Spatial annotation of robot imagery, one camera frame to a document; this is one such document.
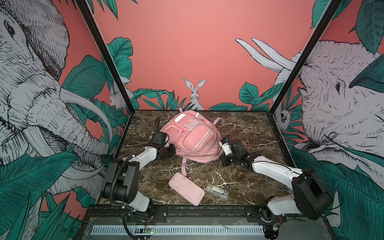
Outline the pink student backpack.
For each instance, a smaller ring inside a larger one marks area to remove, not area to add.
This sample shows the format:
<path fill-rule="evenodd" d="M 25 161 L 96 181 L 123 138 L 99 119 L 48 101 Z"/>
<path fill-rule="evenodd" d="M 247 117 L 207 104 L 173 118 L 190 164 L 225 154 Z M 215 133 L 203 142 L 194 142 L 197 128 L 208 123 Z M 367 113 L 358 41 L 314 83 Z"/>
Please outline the pink student backpack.
<path fill-rule="evenodd" d="M 169 144 L 176 147 L 176 155 L 183 158 L 181 171 L 187 175 L 188 160 L 197 163 L 209 163 L 219 159 L 224 153 L 219 142 L 222 136 L 216 128 L 220 118 L 210 122 L 203 115 L 193 110 L 183 111 L 170 120 L 160 131 L 169 135 Z"/>

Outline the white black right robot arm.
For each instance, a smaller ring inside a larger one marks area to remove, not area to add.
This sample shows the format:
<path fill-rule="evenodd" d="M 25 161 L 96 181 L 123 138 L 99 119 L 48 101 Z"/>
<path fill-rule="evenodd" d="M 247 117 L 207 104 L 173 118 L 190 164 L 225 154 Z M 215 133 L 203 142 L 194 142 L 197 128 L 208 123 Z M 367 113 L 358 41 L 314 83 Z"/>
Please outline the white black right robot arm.
<path fill-rule="evenodd" d="M 271 197 L 261 205 L 259 212 L 265 222 L 283 215 L 302 215 L 317 220 L 333 201 L 327 185 L 311 168 L 291 168 L 253 153 L 241 159 L 233 154 L 222 154 L 220 160 L 225 167 L 240 166 L 245 171 L 272 178 L 293 191 L 290 195 Z"/>

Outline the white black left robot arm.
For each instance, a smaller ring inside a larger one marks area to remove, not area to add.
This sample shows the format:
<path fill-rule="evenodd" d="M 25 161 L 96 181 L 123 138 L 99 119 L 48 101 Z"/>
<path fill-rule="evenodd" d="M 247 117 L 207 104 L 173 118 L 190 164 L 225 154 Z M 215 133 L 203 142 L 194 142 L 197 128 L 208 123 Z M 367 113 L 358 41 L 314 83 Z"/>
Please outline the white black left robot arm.
<path fill-rule="evenodd" d="M 137 212 L 148 211 L 151 200 L 139 191 L 140 170 L 155 160 L 165 160 L 176 154 L 176 147 L 146 146 L 125 159 L 113 159 L 101 188 L 100 197 L 114 207 L 129 207 Z"/>

